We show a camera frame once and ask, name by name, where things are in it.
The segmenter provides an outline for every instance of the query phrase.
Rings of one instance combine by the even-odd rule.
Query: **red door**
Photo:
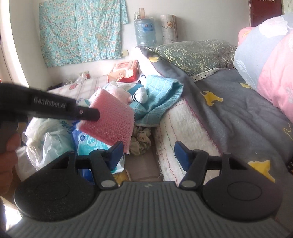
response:
[[[251,26],[258,26],[267,19],[282,15],[281,0],[249,0]]]

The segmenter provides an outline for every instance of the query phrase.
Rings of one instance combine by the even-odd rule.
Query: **human hand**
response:
[[[14,134],[6,144],[6,152],[0,154],[0,195],[8,192],[13,179],[12,168],[17,164],[18,158],[15,150],[20,147],[19,134]]]

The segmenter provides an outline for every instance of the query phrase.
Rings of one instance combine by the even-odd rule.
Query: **blue floral fabric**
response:
[[[50,0],[39,19],[47,67],[121,58],[125,0]]]

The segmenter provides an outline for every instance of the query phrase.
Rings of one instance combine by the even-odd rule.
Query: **stuffed toy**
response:
[[[112,94],[115,98],[119,99],[121,102],[129,105],[129,98],[131,97],[131,94],[123,88],[117,87],[107,91],[108,93]]]
[[[139,102],[144,104],[148,100],[147,90],[144,87],[140,87],[136,90],[136,92],[128,99],[128,101],[132,102]]]

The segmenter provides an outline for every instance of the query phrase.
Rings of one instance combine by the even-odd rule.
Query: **diaper package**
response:
[[[108,150],[111,146],[89,136],[88,134],[77,130],[76,128],[72,132],[74,144],[76,147],[77,155],[89,155],[90,152],[97,149]],[[124,157],[121,158],[117,167],[111,171],[112,174],[121,173],[124,170]]]

